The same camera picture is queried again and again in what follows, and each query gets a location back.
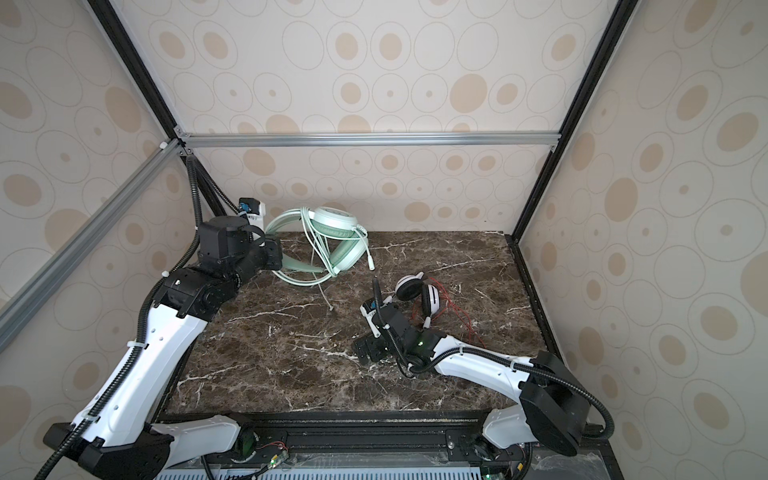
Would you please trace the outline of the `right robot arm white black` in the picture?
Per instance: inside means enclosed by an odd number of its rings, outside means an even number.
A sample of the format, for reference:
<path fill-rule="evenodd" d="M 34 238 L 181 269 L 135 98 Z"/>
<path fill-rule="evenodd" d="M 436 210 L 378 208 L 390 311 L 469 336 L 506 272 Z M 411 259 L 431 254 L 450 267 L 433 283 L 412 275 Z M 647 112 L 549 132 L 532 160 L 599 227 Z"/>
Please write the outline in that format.
<path fill-rule="evenodd" d="M 370 330 L 353 344 L 363 365 L 394 359 L 401 374 L 456 377 L 513 401 L 492 410 L 481 439 L 496 449 L 536 442 L 573 456 L 584 439 L 606 441 L 616 428 L 608 408 L 590 393 L 556 355 L 541 351 L 520 357 L 473 346 L 433 327 L 444 299 L 421 274 L 402 277 L 390 296 L 380 284 L 360 313 Z"/>

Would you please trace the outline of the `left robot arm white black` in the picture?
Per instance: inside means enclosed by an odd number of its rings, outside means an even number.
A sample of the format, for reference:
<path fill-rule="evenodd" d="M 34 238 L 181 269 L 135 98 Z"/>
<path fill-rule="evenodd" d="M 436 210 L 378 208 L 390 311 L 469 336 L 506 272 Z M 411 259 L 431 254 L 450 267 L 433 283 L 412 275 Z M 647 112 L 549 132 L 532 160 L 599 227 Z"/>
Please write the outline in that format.
<path fill-rule="evenodd" d="M 278 239 L 245 213 L 204 220 L 200 188 L 211 183 L 199 160 L 186 160 L 195 235 L 181 259 L 150 289 L 137 333 L 104 386 L 70 423 L 44 436 L 51 456 L 38 470 L 47 478 L 70 458 L 99 479 L 153 479 L 167 467 L 232 449 L 240 424 L 228 415 L 153 424 L 151 412 L 221 306 L 262 271 L 283 266 Z"/>

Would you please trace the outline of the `mint green headphones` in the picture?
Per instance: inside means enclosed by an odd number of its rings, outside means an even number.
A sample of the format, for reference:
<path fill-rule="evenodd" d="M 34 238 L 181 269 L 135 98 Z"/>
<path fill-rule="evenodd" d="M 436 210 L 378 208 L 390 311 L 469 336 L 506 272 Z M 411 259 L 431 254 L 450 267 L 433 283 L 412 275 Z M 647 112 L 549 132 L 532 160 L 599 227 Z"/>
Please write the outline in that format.
<path fill-rule="evenodd" d="M 317 286 L 350 270 L 363 256 L 368 268 L 375 270 L 368 232 L 352 214 L 331 207 L 289 209 L 273 219 L 265 233 L 276 235 L 293 223 L 301 226 L 320 264 L 303 263 L 284 254 L 283 268 L 275 272 L 282 281 L 299 287 Z"/>

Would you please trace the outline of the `black white headphones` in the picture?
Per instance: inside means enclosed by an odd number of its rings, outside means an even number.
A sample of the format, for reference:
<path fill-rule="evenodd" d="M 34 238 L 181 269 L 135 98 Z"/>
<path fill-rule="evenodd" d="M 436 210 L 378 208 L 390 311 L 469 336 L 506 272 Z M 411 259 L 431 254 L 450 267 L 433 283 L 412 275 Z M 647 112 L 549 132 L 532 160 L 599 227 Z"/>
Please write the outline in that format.
<path fill-rule="evenodd" d="M 423 272 L 400 278 L 395 286 L 395 296 L 400 301 L 417 300 L 424 317 L 423 328 L 428 329 L 441 310 L 440 293 Z"/>

